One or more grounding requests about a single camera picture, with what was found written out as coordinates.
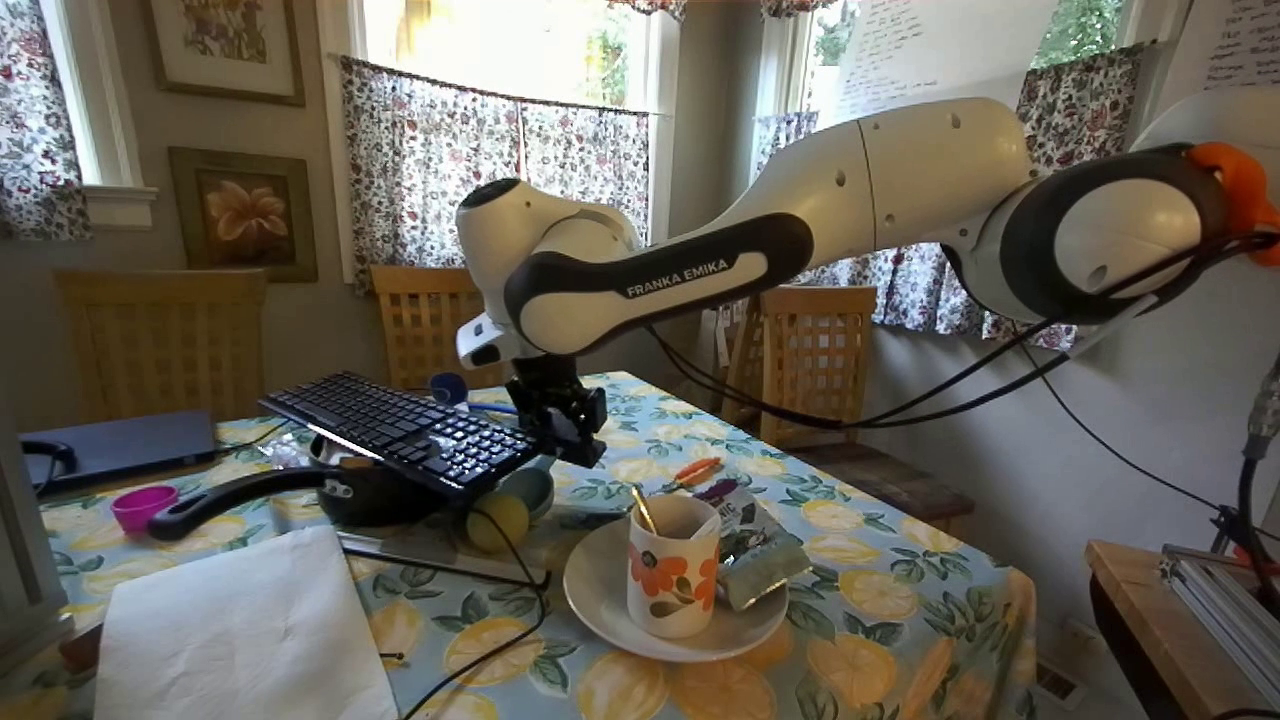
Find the table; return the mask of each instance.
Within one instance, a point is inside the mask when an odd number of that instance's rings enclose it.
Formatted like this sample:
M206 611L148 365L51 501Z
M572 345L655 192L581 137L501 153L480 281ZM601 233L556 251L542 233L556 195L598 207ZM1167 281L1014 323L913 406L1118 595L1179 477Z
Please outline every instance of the table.
M550 592L538 636L440 692L425 712L460 716L1030 716L1036 673L1036 588L1026 574L930 528L798 455L629 377L586 380L607 394L607 455L598 467L552 466L556 503L524 542L550 568L586 535L572 517L622 514L629 486L655 491L675 467L724 455L754 479L760 503L806 542L814 575L789 592L789 619L760 647L717 666L660 666L598 639ZM226 423L243 443L265 421ZM185 491L265 467L260 451L172 477ZM209 554L233 554L299 523L324 523L315 491L286 491L209 519L181 544L125 542L107 519L119 487L46 503L58 564L82 629L104 616L112 588ZM450 667L521 633L531 592L353 562L359 602L387 666L402 709L411 709ZM68 705L83 678L33 673L0 692L6 709Z
M1153 716L1230 716L1265 709L1232 657L1167 588L1164 555L1087 544L1095 623Z

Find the chair back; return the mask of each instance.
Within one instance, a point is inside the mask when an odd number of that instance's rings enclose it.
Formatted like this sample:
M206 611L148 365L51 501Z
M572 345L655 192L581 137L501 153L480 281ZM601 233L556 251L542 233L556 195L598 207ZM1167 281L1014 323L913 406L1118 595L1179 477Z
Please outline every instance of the chair back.
M504 384L501 365L464 370L457 329L486 312L486 297L464 269L368 269L387 384L425 394L438 371L460 371L467 387Z
M59 269L51 284L92 421L260 410L265 269Z
M865 410L867 336L876 287L772 287L760 292L740 323L728 380L764 406L853 423ZM760 414L760 440L814 450L849 440Z

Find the napkin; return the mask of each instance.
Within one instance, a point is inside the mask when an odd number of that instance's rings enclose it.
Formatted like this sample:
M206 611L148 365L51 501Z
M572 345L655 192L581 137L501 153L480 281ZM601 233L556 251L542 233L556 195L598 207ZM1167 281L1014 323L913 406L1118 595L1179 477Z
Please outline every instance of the napkin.
M125 580L104 616L95 720L396 716L333 528Z

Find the floral tablecloth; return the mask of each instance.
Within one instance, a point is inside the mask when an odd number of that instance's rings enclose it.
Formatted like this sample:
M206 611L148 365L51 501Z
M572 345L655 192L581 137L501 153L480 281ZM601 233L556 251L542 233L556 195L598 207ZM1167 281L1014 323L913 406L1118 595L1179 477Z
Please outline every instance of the floral tablecloth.
M717 415L629 377L589 377L607 394L607 451L598 467L552 466L556 503L521 544L565 568L589 517L629 503L629 486L660 491L675 467L719 455L760 503L806 542L814 574L789 588L781 633L744 657L663 666L598 639L550 592L550 619L450 683L538 616L538 595L454 574L353 562L396 705L418 716L1034 716L1036 588L1026 574L946 535ZM222 423L226 443L254 443L274 421ZM222 466L170 477L185 491L269 467L243 450ZM125 542L107 501L125 487L46 503L58 564L82 629L99 623L119 580L233 554L299 523L324 523L315 491L286 491L209 519L181 544ZM58 651L0 687L0 716L90 716L92 678L68 678Z

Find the pink object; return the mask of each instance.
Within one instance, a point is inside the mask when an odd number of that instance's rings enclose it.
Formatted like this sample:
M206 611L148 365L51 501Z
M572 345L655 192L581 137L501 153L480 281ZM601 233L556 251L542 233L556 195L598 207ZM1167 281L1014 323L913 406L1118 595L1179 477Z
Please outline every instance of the pink object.
M153 517L165 514L170 503L176 503L176 487L153 486L153 487L115 498L112 517L125 528L125 535L143 535Z

